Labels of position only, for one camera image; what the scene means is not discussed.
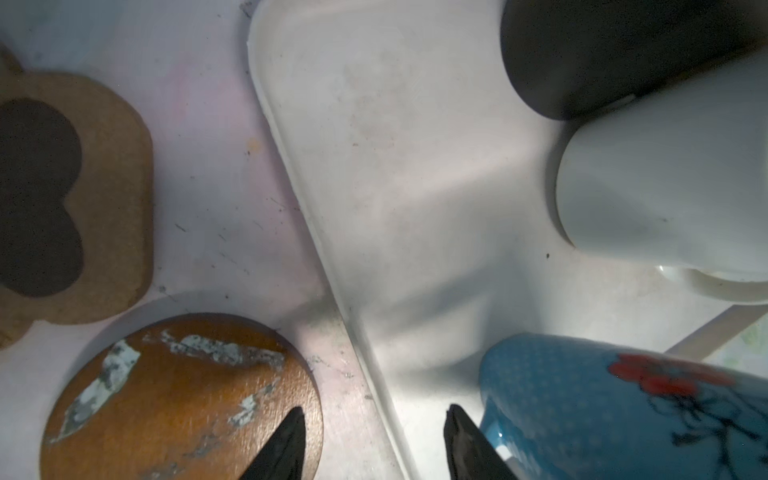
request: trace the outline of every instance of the white plastic tray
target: white plastic tray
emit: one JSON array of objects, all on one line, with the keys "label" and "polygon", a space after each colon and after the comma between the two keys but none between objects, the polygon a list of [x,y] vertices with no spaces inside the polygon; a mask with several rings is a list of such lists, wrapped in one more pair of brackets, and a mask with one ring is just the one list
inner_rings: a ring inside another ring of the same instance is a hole
[{"label": "white plastic tray", "polygon": [[262,108],[411,478],[448,478],[445,411],[480,419],[477,366],[500,339],[665,350],[728,307],[558,234],[547,192],[561,125],[510,86],[501,11],[265,0],[250,31]]}]

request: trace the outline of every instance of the white cup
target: white cup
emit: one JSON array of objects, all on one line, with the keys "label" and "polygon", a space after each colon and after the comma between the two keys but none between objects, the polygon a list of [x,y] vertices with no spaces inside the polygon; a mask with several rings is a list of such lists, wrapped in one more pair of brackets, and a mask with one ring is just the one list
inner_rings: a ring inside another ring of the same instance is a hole
[{"label": "white cup", "polygon": [[768,303],[768,48],[585,124],[556,197],[577,248]]}]

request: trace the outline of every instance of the worn paint on coaster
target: worn paint on coaster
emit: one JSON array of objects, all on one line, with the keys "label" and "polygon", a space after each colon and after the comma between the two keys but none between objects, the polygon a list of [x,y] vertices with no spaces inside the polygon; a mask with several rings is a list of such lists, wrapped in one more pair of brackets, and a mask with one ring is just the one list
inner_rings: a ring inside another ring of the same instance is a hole
[{"label": "worn paint on coaster", "polygon": [[67,408],[61,432],[50,443],[66,439],[83,428],[114,394],[120,392],[140,356],[125,340],[115,343],[101,363],[99,376]]},{"label": "worn paint on coaster", "polygon": [[[144,341],[151,343],[153,339],[145,336]],[[279,372],[283,370],[285,363],[285,356],[282,353],[255,346],[221,342],[199,335],[187,335],[181,341],[177,341],[168,330],[163,330],[160,341],[168,346],[171,353],[207,359],[221,365],[250,367],[263,364]]]},{"label": "worn paint on coaster", "polygon": [[260,407],[260,401],[274,391],[279,380],[280,377],[277,377],[257,393],[248,395],[244,398],[243,401],[240,402],[240,411],[236,415],[232,415],[227,422],[237,429],[251,423],[253,421],[253,416]]}]

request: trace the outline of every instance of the mdf board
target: mdf board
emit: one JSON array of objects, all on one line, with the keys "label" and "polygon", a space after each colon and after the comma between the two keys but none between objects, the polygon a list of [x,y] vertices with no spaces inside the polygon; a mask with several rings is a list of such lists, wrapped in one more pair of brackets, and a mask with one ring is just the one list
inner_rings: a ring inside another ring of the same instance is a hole
[{"label": "mdf board", "polygon": [[301,356],[240,317],[175,317],[118,341],[69,382],[45,428],[41,478],[235,480],[295,406],[309,480],[323,414]]},{"label": "mdf board", "polygon": [[37,319],[88,323],[152,275],[152,142],[88,78],[24,73],[0,55],[0,348]]}]

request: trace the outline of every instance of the blue ceramic mug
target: blue ceramic mug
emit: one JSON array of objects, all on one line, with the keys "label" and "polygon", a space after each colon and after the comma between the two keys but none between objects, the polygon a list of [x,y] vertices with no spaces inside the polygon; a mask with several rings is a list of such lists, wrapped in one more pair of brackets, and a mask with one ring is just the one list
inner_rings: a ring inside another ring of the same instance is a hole
[{"label": "blue ceramic mug", "polygon": [[521,334],[485,354],[480,386],[480,429],[531,478],[768,478],[765,379]]}]

